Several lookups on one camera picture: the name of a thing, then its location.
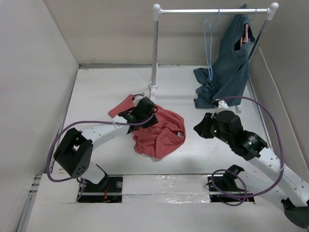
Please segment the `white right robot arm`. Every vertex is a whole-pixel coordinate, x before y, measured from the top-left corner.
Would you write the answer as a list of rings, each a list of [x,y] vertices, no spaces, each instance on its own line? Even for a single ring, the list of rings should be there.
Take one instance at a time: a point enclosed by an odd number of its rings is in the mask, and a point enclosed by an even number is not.
[[[223,184],[234,190],[240,184],[250,196],[262,196],[272,203],[296,226],[309,226],[309,184],[292,169],[283,166],[282,157],[277,157],[259,135],[244,130],[241,119],[230,110],[206,113],[202,121],[194,126],[194,131],[202,138],[217,138],[229,145],[241,158],[257,167],[273,184],[248,175],[243,168],[232,165],[224,173]]]

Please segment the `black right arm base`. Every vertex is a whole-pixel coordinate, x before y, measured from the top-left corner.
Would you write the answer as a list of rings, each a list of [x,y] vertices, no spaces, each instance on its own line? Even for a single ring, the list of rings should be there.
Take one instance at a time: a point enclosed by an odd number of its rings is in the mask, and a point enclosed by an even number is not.
[[[230,173],[224,172],[215,174],[213,179],[216,186],[223,191],[227,191],[230,194],[235,194],[237,196],[242,196],[245,194],[244,189],[237,186],[237,178]],[[207,176],[207,182],[204,185],[204,189],[209,191],[210,201],[212,203],[227,203],[231,205],[236,205],[242,201],[242,199],[240,198],[229,198],[221,192],[217,191],[217,189],[212,184],[211,175]]]

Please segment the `red t shirt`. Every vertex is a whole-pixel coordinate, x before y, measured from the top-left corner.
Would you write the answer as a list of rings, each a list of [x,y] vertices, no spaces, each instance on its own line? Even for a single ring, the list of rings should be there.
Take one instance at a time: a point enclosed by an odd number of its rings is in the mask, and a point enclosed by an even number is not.
[[[132,107],[144,109],[147,106],[154,106],[158,122],[147,128],[140,127],[133,132],[134,150],[151,158],[162,159],[185,142],[186,132],[183,117],[154,104],[147,97],[135,97],[132,94],[111,109],[108,115],[114,118],[123,111],[132,113]]]

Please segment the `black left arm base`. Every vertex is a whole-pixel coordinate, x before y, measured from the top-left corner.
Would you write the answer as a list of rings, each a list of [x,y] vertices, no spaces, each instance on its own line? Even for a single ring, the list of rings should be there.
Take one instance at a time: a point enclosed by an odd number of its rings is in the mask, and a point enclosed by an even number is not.
[[[77,193],[77,202],[79,203],[121,203],[123,176],[111,175],[108,180],[103,183],[103,187],[99,188],[90,182],[77,179],[79,189]]]

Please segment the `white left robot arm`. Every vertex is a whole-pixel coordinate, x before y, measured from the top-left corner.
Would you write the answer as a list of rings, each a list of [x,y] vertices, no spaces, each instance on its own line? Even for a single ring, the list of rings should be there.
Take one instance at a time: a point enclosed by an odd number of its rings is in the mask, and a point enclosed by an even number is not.
[[[104,191],[109,175],[91,162],[92,152],[116,137],[155,125],[158,123],[157,110],[157,106],[144,97],[136,106],[120,112],[111,121],[90,121],[96,126],[85,130],[70,127],[57,147],[54,159],[71,179],[80,178],[87,187]]]

